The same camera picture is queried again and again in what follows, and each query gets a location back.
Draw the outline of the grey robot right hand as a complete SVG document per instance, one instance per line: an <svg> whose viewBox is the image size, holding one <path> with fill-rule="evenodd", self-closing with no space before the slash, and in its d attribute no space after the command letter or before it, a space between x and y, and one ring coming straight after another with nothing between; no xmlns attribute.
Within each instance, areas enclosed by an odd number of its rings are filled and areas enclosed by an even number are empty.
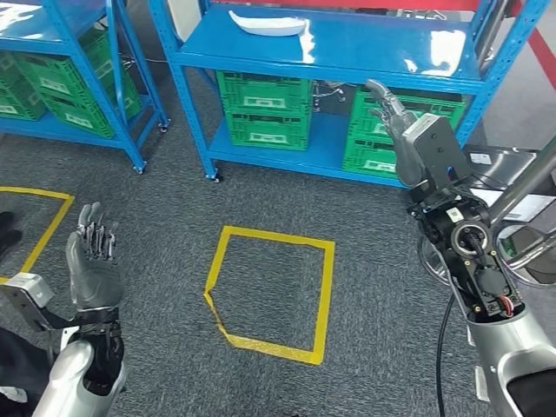
<svg viewBox="0 0 556 417"><path fill-rule="evenodd" d="M365 88L378 104L370 112L378 116L387 133L393 140L396 154L396 172L405 186L413 188L422 181L422 169L419 159L403 138L403 133L412 126L417 118L405 107L386 85L368 79Z"/></svg>

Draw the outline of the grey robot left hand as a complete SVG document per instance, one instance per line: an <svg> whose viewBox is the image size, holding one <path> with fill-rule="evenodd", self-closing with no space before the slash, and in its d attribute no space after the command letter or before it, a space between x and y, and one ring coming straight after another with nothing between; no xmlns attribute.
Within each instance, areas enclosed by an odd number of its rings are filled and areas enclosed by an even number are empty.
<svg viewBox="0 0 556 417"><path fill-rule="evenodd" d="M73 305L80 311L115 308L124 295L124 280L115 254L115 223L103 221L100 202L83 206L77 229L67 240L66 256Z"/></svg>

